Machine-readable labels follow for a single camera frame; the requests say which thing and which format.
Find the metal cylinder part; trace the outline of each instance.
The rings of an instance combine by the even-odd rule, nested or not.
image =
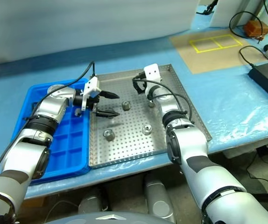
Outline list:
[[[148,213],[176,223],[174,208],[163,183],[152,174],[146,175],[144,182]]]
[[[142,126],[142,133],[144,135],[149,135],[152,133],[152,126],[150,124],[144,124]]]
[[[112,141],[115,138],[115,134],[112,129],[107,129],[103,132],[103,136],[106,138],[107,141]]]
[[[76,108],[75,109],[75,117],[81,117],[81,114],[82,114],[81,108]]]
[[[121,107],[123,108],[124,111],[128,111],[131,108],[131,104],[129,101],[123,101],[121,103]]]
[[[154,103],[152,100],[149,100],[149,101],[148,101],[148,106],[149,106],[150,108],[153,108],[153,107],[155,107],[155,103]]]

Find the metal tray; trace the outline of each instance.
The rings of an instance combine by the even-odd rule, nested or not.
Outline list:
[[[102,98],[98,104],[100,110],[113,109],[120,113],[113,119],[96,117],[90,114],[90,149],[89,166],[93,168],[107,166],[123,161],[134,160],[166,152],[165,130],[158,110],[148,106],[145,94],[138,95],[132,85],[132,78],[143,70],[131,70],[98,76],[100,88],[119,95],[120,99]],[[192,107],[192,119],[205,134],[207,140],[212,136],[208,132],[194,105],[190,101],[171,64],[159,66],[162,83],[188,98]],[[121,103],[130,101],[131,109],[123,111]],[[183,109],[188,110],[187,103],[179,98]],[[142,133],[142,126],[150,124],[150,135]],[[115,133],[113,141],[103,137],[106,129]]]

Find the blue plastic sheet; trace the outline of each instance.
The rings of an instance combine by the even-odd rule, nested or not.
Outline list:
[[[196,30],[216,29],[197,25],[189,32]],[[266,43],[268,36],[259,47]],[[0,65],[0,154],[11,138],[28,88],[76,78],[92,59],[96,62],[97,74],[140,69],[152,63],[172,64],[213,137],[209,142],[210,153],[268,137],[268,94],[248,77],[249,66],[193,75],[164,37],[77,49]],[[170,164],[167,155],[159,154],[93,169],[82,176],[30,186],[26,198],[88,186],[166,164]]]

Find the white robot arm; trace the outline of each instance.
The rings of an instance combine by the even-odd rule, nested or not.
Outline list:
[[[94,81],[97,92],[85,92]],[[48,88],[49,95],[37,105],[3,158],[0,174],[0,223],[14,223],[15,214],[24,200],[31,180],[39,179],[44,174],[49,161],[49,146],[66,107],[76,105],[84,111],[96,107],[99,96],[119,98],[114,93],[102,91],[98,83],[96,76],[89,80],[85,84],[85,94],[81,90],[64,85]],[[95,110],[95,113],[96,116],[102,117],[118,115],[112,111]]]
[[[156,98],[169,93],[160,86],[158,65],[145,67],[140,77],[145,77],[147,84],[145,95],[155,97],[154,103],[161,112],[169,159],[181,167],[205,223],[268,223],[268,212],[261,204],[230,172],[208,158],[205,135],[180,111],[174,96]]]

